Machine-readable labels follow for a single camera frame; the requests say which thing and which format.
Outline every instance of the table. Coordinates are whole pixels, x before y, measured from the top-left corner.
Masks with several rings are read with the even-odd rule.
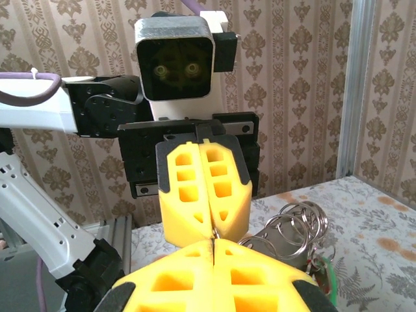
[[[251,234],[288,202],[310,200],[328,215],[325,248],[336,247],[339,311],[416,311],[416,211],[356,177],[254,200]],[[133,230],[132,271],[178,248],[161,224]]]

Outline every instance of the keychain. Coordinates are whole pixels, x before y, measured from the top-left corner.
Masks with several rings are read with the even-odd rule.
[[[327,230],[328,218],[317,204],[288,203],[260,232],[239,244],[303,270],[312,245],[320,246]]]
[[[337,306],[337,280],[331,261],[321,255],[314,255],[308,259],[306,273],[316,281],[332,304]]]

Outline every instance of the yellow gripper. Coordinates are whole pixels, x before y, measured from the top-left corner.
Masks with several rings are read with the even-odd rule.
[[[120,279],[97,312],[310,311],[305,294],[320,292],[310,276],[236,243],[248,230],[252,183],[241,182],[233,152],[187,142],[167,164],[164,234],[182,249]]]

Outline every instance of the green cable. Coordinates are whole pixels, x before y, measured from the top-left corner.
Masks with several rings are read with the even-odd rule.
[[[328,278],[330,279],[330,283],[331,283],[331,293],[329,295],[329,299],[330,299],[330,302],[332,302],[332,304],[336,307],[337,306],[337,293],[338,293],[337,277],[335,276],[335,271],[333,269],[331,261],[329,261],[325,257],[321,257],[321,258],[325,262],[325,265],[328,266],[328,274],[329,274]]]

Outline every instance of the damask wallpaper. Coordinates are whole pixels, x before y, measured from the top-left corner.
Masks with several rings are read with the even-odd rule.
[[[228,112],[261,119],[261,196],[334,178],[352,0],[199,0],[241,35],[224,74]],[[0,70],[62,76],[137,73],[133,25],[179,0],[0,0]],[[118,143],[16,129],[16,153],[76,222],[133,213],[160,221],[156,198],[133,200]]]
[[[416,208],[416,2],[377,1],[356,174]]]

